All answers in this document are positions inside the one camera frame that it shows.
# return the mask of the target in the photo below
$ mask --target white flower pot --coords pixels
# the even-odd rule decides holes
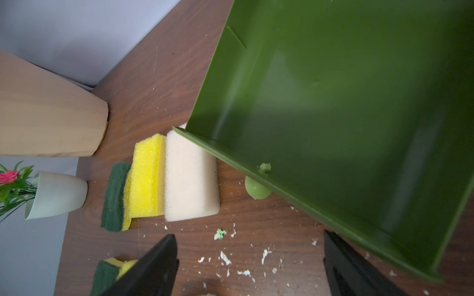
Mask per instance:
[[[40,171],[32,183],[35,199],[26,203],[25,219],[51,217],[74,211],[84,204],[87,182],[74,176]]]

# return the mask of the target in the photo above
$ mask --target yellow and green scrub sponge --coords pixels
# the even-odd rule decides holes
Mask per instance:
[[[164,214],[164,161],[166,137],[155,134],[135,144],[125,195],[132,218]]]
[[[100,226],[109,231],[119,232],[130,227],[132,219],[129,214],[129,200],[124,194],[130,167],[130,163],[118,162],[114,164],[110,172],[100,217]]]
[[[121,276],[123,276],[138,260],[119,261],[115,258],[108,258],[99,261],[94,274],[91,296],[98,296],[112,286]]]

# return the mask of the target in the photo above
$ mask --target green dustpan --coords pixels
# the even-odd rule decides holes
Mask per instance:
[[[175,130],[368,251],[440,281],[474,185],[473,9],[236,0],[186,130]]]

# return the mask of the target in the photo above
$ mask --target green crumb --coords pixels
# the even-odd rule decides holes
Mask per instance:
[[[272,170],[272,165],[269,163],[262,163],[258,167],[258,172],[262,174],[268,174]]]
[[[214,240],[221,240],[225,234],[227,234],[227,231],[218,228],[216,234],[214,235]]]

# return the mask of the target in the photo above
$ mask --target white wall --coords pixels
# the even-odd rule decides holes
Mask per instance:
[[[0,156],[7,169],[34,165],[38,170],[76,175],[77,157]],[[0,295],[52,296],[63,247],[67,214],[26,221],[24,206],[0,223]]]
[[[179,0],[1,0],[0,48],[97,84]]]

